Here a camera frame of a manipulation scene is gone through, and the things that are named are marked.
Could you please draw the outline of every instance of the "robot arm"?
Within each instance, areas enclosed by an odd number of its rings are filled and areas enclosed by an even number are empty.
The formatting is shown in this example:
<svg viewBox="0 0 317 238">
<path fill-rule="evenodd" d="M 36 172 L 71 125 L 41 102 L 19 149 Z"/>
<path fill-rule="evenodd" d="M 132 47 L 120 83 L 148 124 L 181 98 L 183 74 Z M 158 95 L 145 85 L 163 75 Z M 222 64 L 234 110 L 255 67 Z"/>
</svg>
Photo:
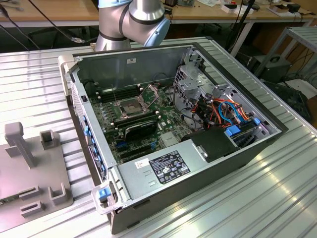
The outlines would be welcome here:
<svg viewBox="0 0 317 238">
<path fill-rule="evenodd" d="M 130 48 L 129 39 L 143 46 L 159 45 L 169 29 L 159 0 L 99 0 L 96 51 Z"/>
</svg>

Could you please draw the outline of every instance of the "table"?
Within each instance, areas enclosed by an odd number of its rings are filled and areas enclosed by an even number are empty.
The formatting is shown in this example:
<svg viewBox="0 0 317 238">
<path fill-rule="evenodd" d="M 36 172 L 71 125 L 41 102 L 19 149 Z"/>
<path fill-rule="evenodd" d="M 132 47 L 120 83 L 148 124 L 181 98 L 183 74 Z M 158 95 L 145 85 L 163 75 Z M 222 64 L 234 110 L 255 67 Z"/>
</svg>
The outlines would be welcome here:
<svg viewBox="0 0 317 238">
<path fill-rule="evenodd" d="M 165 40 L 197 42 L 218 60 L 288 132 L 245 167 L 182 199 L 116 236 L 94 208 L 90 172 L 63 94 L 57 57 L 90 47 L 0 55 L 0 143 L 3 125 L 21 121 L 25 137 L 51 128 L 61 135 L 75 201 L 73 205 L 0 234 L 4 237 L 317 237 L 317 131 L 267 89 L 215 41 L 204 37 Z M 206 71 L 218 83 L 221 75 Z"/>
<path fill-rule="evenodd" d="M 99 24 L 99 13 L 91 0 L 33 0 L 47 17 L 57 26 L 93 26 Z M 237 39 L 231 55 L 234 57 L 241 48 L 254 23 L 259 22 L 304 22 L 309 26 L 317 16 L 305 15 L 301 17 L 280 17 L 267 9 L 268 5 L 260 5 L 259 11 L 249 15 L 240 37 Z M 49 27 L 51 24 L 29 4 L 27 0 L 21 2 L 23 12 L 8 9 L 12 20 L 20 27 Z M 175 6 L 173 8 L 172 24 L 185 23 L 234 23 L 237 15 L 227 14 L 219 5 L 209 7 L 198 1 L 193 7 Z M 4 17 L 0 16 L 0 24 L 13 27 Z"/>
<path fill-rule="evenodd" d="M 20 27 L 52 26 L 27 0 L 19 0 L 24 11 L 6 8 L 11 19 Z M 91 0 L 32 0 L 32 2 L 57 26 L 99 25 L 99 12 Z M 0 14 L 0 24 L 13 27 Z"/>
</svg>

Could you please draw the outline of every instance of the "warning label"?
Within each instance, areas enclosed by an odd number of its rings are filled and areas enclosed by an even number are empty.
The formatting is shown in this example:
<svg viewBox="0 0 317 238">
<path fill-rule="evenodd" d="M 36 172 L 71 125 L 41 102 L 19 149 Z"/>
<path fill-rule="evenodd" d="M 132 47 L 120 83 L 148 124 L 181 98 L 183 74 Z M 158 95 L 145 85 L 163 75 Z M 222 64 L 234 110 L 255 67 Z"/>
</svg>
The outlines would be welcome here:
<svg viewBox="0 0 317 238">
<path fill-rule="evenodd" d="M 171 182 L 190 172 L 177 150 L 150 160 L 150 165 L 161 184 Z"/>
</svg>

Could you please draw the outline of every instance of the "sticker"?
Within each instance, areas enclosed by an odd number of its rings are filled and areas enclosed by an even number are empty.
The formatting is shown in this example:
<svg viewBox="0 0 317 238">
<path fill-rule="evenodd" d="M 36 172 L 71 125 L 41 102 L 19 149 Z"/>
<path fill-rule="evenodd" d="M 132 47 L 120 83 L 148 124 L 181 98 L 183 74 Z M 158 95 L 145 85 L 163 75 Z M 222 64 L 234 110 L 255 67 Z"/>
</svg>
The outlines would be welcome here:
<svg viewBox="0 0 317 238">
<path fill-rule="evenodd" d="M 136 63 L 137 58 L 127 59 L 127 63 Z"/>
<path fill-rule="evenodd" d="M 150 165 L 161 184 L 166 184 L 190 172 L 177 150 L 153 159 Z"/>
<path fill-rule="evenodd" d="M 149 165 L 149 159 L 145 158 L 145 159 L 139 160 L 137 162 L 134 162 L 134 164 L 137 167 L 137 169 L 140 169 L 146 165 Z"/>
</svg>

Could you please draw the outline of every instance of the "metal sheet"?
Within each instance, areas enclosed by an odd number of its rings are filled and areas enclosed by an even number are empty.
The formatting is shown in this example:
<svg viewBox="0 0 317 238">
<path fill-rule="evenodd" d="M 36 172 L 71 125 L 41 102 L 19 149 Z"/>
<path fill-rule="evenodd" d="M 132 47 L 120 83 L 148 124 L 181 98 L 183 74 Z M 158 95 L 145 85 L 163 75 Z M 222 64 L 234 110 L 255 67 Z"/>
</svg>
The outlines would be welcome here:
<svg viewBox="0 0 317 238">
<path fill-rule="evenodd" d="M 317 237 L 316 130 L 214 41 L 201 37 L 162 44 L 192 41 L 219 59 L 289 131 L 247 166 L 113 237 Z M 92 179 L 74 125 L 64 110 L 62 88 L 54 85 L 59 79 L 59 55 L 89 51 L 89 47 L 80 47 L 0 55 L 0 84 L 6 85 L 5 90 L 0 87 L 0 115 L 6 115 L 0 119 L 0 143 L 5 143 L 2 126 L 6 121 L 25 121 L 27 137 L 47 128 L 60 132 L 75 197 L 72 206 L 0 237 L 111 237 L 106 216 L 96 212 L 90 198 Z M 212 68 L 207 71 L 217 82 L 223 81 Z"/>
</svg>

